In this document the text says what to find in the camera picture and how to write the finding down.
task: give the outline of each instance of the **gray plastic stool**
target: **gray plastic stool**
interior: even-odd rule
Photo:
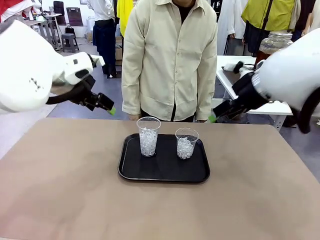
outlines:
[[[76,52],[76,49],[79,50],[76,36],[73,33],[64,33],[61,35],[62,40],[62,51],[65,53],[66,50],[71,50],[72,53]]]

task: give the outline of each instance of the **red garment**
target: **red garment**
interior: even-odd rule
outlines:
[[[21,3],[23,0],[0,0],[0,22],[1,22],[1,15],[12,6]]]

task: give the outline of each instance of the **shirt collar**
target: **shirt collar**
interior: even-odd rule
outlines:
[[[157,0],[156,5],[174,4],[172,0]],[[203,0],[195,0],[193,9],[202,8],[204,15],[206,15]]]

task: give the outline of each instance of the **short plastic cup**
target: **short plastic cup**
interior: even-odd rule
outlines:
[[[152,116],[146,116],[140,118],[136,125],[139,128],[141,154],[145,157],[155,155],[158,131],[161,127],[160,120]]]
[[[189,159],[194,153],[199,133],[191,128],[179,128],[175,132],[175,137],[177,156],[181,159]]]

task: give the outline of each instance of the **brown liquid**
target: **brown liquid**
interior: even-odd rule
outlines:
[[[271,54],[268,53],[264,53],[263,51],[258,51],[257,55],[256,55],[256,60],[255,60],[255,64],[254,67],[257,66],[257,64],[261,61],[261,60],[266,60],[268,57],[270,57]]]

